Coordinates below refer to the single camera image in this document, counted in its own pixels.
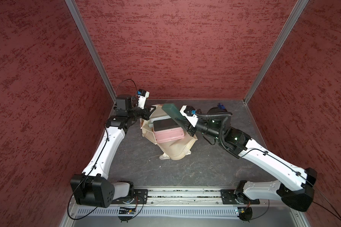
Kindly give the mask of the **cream floral canvas tote bag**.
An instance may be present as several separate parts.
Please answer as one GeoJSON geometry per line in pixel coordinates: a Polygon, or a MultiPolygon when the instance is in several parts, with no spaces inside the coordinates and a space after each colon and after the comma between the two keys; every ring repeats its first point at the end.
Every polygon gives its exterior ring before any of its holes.
{"type": "Polygon", "coordinates": [[[172,159],[172,160],[180,160],[187,155],[191,154],[191,148],[198,140],[197,136],[194,135],[191,137],[184,131],[184,138],[181,140],[165,142],[165,143],[157,143],[154,137],[153,130],[153,122],[157,118],[161,118],[162,120],[168,115],[162,110],[162,105],[155,105],[156,110],[151,115],[148,121],[140,120],[140,126],[142,130],[142,136],[147,138],[151,143],[157,145],[163,152],[163,154],[159,157],[161,160],[172,159]]]}

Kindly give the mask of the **green pencil case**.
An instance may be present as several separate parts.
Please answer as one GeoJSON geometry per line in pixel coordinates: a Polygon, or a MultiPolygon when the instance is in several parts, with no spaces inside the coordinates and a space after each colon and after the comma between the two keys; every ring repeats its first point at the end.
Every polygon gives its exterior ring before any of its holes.
{"type": "Polygon", "coordinates": [[[183,130],[188,130],[190,123],[180,110],[173,103],[166,103],[162,106],[162,110],[174,120],[183,130]]]}

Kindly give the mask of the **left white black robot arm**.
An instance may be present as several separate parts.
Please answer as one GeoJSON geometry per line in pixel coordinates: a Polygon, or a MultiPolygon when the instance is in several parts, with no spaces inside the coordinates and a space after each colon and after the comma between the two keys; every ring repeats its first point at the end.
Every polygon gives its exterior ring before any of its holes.
{"type": "Polygon", "coordinates": [[[133,199],[132,182],[111,183],[109,170],[119,145],[129,128],[137,120],[149,120],[155,107],[147,107],[149,92],[138,90],[136,96],[119,95],[116,98],[114,114],[104,126],[104,135],[89,164],[81,174],[70,180],[73,196],[78,205],[107,208],[116,199],[133,199]]]}

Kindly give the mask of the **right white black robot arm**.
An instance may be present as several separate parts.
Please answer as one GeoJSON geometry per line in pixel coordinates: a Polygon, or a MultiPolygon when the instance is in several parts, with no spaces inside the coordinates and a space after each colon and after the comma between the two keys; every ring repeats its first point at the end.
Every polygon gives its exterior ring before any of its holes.
{"type": "Polygon", "coordinates": [[[183,106],[180,113],[189,134],[199,132],[212,138],[228,154],[252,162],[276,179],[272,182],[242,180],[233,195],[239,204],[274,200],[300,212],[306,212],[311,206],[317,177],[314,169],[303,169],[285,161],[247,133],[231,127],[232,114],[224,109],[214,108],[203,114],[191,106],[183,106]]]}

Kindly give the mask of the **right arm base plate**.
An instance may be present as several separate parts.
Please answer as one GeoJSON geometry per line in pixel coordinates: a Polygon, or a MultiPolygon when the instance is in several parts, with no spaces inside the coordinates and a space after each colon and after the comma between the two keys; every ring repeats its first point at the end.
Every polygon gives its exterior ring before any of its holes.
{"type": "Polygon", "coordinates": [[[235,193],[235,190],[220,190],[224,205],[259,205],[259,199],[251,200],[243,193],[235,193]]]}

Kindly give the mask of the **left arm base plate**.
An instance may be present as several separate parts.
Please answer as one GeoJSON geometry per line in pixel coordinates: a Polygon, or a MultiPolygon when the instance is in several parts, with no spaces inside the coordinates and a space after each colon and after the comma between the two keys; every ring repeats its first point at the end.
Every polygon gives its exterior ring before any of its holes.
{"type": "Polygon", "coordinates": [[[143,205],[147,203],[148,193],[148,189],[135,189],[132,196],[115,199],[111,202],[111,205],[143,205]]]}

